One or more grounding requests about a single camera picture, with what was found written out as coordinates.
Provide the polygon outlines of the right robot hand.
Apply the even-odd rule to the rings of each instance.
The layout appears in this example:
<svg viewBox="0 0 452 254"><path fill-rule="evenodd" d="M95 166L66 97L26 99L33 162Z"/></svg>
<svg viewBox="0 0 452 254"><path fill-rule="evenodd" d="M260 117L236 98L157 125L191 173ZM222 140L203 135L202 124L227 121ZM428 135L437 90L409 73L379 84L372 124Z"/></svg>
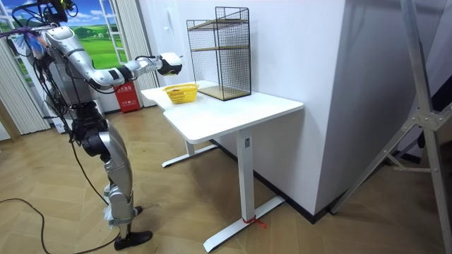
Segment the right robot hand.
<svg viewBox="0 0 452 254"><path fill-rule="evenodd" d="M161 67L157 70L160 75L178 75L182 70L181 58L172 52L159 55Z"/></svg>

